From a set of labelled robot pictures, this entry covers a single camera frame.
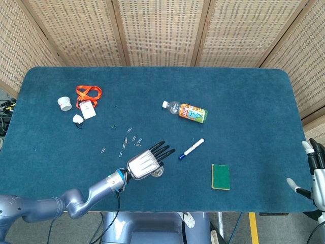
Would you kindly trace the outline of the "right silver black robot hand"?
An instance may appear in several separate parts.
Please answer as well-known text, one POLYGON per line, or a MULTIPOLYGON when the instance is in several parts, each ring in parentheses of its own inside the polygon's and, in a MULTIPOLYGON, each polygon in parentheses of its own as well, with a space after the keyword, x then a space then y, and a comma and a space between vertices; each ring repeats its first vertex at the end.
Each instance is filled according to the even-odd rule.
POLYGON ((299 187, 291 178, 286 181, 294 192, 312 200, 317 209, 324 212, 324 146, 312 138, 309 142, 302 141, 302 146, 308 158, 312 190, 299 187))

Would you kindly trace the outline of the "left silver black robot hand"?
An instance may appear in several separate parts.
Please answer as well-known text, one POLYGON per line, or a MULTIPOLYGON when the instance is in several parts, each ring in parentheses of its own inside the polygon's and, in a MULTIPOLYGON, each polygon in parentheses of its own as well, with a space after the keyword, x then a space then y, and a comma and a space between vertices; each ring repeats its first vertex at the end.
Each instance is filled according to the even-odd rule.
POLYGON ((146 151, 130 159, 126 165, 125 173, 128 178, 141 180, 164 166, 164 160, 176 150, 161 141, 146 151))

